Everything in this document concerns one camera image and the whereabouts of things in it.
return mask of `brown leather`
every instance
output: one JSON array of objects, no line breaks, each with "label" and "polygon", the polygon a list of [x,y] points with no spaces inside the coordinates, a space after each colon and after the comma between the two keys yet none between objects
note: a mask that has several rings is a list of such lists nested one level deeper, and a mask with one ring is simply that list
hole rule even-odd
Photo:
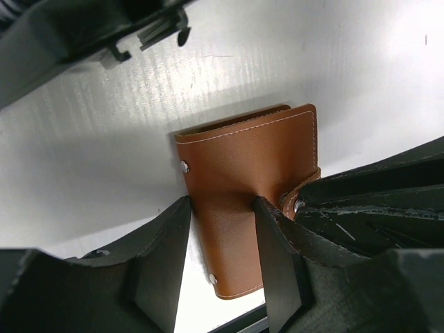
[{"label": "brown leather", "polygon": [[176,135],[218,297],[262,287],[252,203],[265,196],[281,208],[281,197],[318,171],[316,138],[313,105],[279,105]]}]

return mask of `wallet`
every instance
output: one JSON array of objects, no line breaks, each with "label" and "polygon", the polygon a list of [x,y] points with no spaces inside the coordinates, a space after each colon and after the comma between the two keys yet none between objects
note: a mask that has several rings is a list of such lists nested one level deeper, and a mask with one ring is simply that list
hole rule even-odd
[{"label": "wallet", "polygon": [[229,300],[262,288],[253,201],[293,219],[299,188],[320,176],[316,108],[279,105],[176,135],[214,290]]}]

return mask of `white stitching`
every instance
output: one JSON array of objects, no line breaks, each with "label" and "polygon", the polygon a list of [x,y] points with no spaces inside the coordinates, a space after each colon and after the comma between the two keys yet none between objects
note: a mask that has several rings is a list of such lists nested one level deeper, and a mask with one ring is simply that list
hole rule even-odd
[{"label": "white stitching", "polygon": [[259,290],[259,289],[261,289],[263,286],[264,286],[263,284],[260,284],[259,286],[256,286],[256,287],[254,287],[254,288],[251,288],[251,289],[249,289],[249,290],[245,290],[245,291],[242,291],[241,293],[236,293],[236,294],[234,294],[234,295],[229,295],[229,296],[224,296],[224,295],[221,295],[221,294],[219,294],[219,293],[216,293],[216,295],[217,295],[218,297],[220,297],[220,298],[227,299],[227,298],[231,298],[231,297],[236,297],[236,296],[245,295],[246,293],[249,293],[250,291],[254,291],[255,289],[256,289],[256,290]]},{"label": "white stitching", "polygon": [[176,142],[176,144],[195,144],[196,142],[204,142],[204,141],[208,141],[208,140],[213,140],[213,139],[217,139],[218,137],[226,137],[228,135],[233,135],[233,134],[236,134],[236,133],[244,132],[246,130],[252,130],[253,128],[258,128],[258,127],[270,125],[271,123],[277,123],[279,121],[283,121],[283,120],[287,120],[287,119],[290,119],[290,118],[302,116],[303,114],[306,114],[308,112],[311,113],[311,117],[313,119],[313,147],[314,147],[314,113],[313,113],[313,111],[305,111],[303,113],[294,114],[293,116],[289,116],[289,117],[286,117],[286,118],[282,118],[282,119],[278,119],[278,120],[273,120],[273,121],[270,121],[269,123],[262,123],[260,125],[256,125],[256,126],[253,126],[253,127],[244,128],[243,130],[236,130],[236,131],[231,132],[231,133],[221,134],[221,135],[217,135],[215,137],[208,137],[207,139],[196,140],[196,141],[191,141],[191,142]]},{"label": "white stitching", "polygon": [[314,136],[314,114],[311,113],[311,124],[313,126],[313,172],[316,171],[316,138]]},{"label": "white stitching", "polygon": [[285,215],[288,217],[289,216],[289,210],[290,210],[290,204],[291,201],[293,201],[293,199],[299,195],[299,191],[296,192],[296,194],[293,196],[293,198],[290,199],[289,203],[287,204],[287,207],[285,208]]}]

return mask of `snap fastener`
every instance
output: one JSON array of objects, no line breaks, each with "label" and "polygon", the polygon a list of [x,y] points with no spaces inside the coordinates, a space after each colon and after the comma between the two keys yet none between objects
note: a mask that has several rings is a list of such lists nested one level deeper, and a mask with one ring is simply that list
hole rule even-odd
[{"label": "snap fastener", "polygon": [[185,161],[180,161],[180,168],[182,169],[183,173],[189,173],[189,166]]},{"label": "snap fastener", "polygon": [[214,276],[214,274],[210,274],[210,282],[211,282],[212,284],[217,284],[217,279],[216,279],[216,277]]},{"label": "snap fastener", "polygon": [[304,207],[304,206],[305,206],[305,202],[300,200],[299,198],[297,198],[294,203],[294,212],[297,213],[299,208]]}]

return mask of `leather strap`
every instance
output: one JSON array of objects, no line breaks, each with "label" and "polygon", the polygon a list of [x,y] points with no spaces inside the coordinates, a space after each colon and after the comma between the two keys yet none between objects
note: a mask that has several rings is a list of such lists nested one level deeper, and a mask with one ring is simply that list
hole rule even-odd
[{"label": "leather strap", "polygon": [[309,182],[313,182],[318,180],[321,177],[321,168],[317,168],[315,173],[308,177],[308,179],[304,180],[300,183],[293,191],[287,194],[285,197],[284,203],[282,204],[282,213],[289,219],[294,220],[296,217],[296,212],[294,209],[296,200],[299,197],[299,191]]}]

